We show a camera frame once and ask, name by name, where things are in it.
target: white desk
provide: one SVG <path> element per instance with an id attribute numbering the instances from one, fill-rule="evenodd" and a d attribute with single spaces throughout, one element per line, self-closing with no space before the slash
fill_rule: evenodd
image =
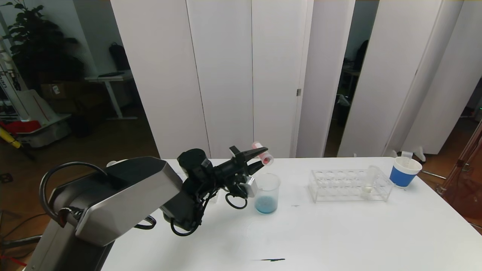
<path id="1" fill-rule="evenodd" d="M 175 160 L 168 162 L 181 172 Z M 158 210 L 156 227 L 120 237 L 102 270 L 482 270 L 482 237 L 417 177 L 406 189 L 394 188 L 386 203 L 314 204 L 309 197 L 311 169 L 371 164 L 389 174 L 393 158 L 275 159 L 261 170 L 281 178 L 274 214 L 259 215 L 252 200 L 236 210 L 223 193 L 196 232 L 179 237 Z M 286 260 L 259 261 L 267 258 Z"/>
<path id="2" fill-rule="evenodd" d="M 114 94 L 114 90 L 112 89 L 112 85 L 110 82 L 119 82 L 119 81 L 128 81 L 132 80 L 134 76 L 130 70 L 123 70 L 123 74 L 116 75 L 116 76 L 106 76 L 106 77 L 98 77 L 98 76 L 90 76 L 86 77 L 85 80 L 89 82 L 103 82 L 106 85 L 107 92 L 109 93 L 110 101 L 112 102 L 112 106 L 116 111 L 117 118 L 116 120 L 136 120 L 137 117 L 124 117 L 122 115 L 121 107 L 117 102 L 116 96 Z"/>

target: black mark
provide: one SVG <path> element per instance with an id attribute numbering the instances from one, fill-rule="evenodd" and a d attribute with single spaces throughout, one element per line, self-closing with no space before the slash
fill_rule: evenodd
<path id="1" fill-rule="evenodd" d="M 284 261 L 284 260 L 286 260 L 286 259 L 284 259 L 284 258 L 281 258 L 281 259 L 262 259 L 260 261 Z"/>

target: yellow object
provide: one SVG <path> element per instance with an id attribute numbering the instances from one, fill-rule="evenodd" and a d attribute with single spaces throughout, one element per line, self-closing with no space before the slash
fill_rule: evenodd
<path id="1" fill-rule="evenodd" d="M 20 148 L 22 145 L 20 144 L 20 142 L 18 142 L 17 140 L 15 140 L 15 138 L 13 138 L 13 136 L 11 136 L 7 131 L 5 131 L 3 128 L 0 127 L 0 137 L 7 141 L 8 144 L 14 146 L 16 149 Z"/>

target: green leaves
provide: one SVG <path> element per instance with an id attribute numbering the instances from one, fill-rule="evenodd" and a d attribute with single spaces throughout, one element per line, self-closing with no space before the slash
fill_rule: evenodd
<path id="1" fill-rule="evenodd" d="M 56 80 L 83 78 L 83 63 L 69 54 L 76 49 L 71 45 L 79 42 L 66 38 L 57 24 L 43 19 L 42 5 L 28 9 L 17 0 L 4 5 L 21 10 L 4 38 L 13 41 L 12 59 L 24 80 L 39 86 L 39 73 L 54 74 Z"/>

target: paper cup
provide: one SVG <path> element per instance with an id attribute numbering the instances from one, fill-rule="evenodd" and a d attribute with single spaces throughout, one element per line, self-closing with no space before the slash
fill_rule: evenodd
<path id="1" fill-rule="evenodd" d="M 422 170 L 422 165 L 408 157 L 397 157 L 392 167 L 390 180 L 397 186 L 407 187 Z"/>

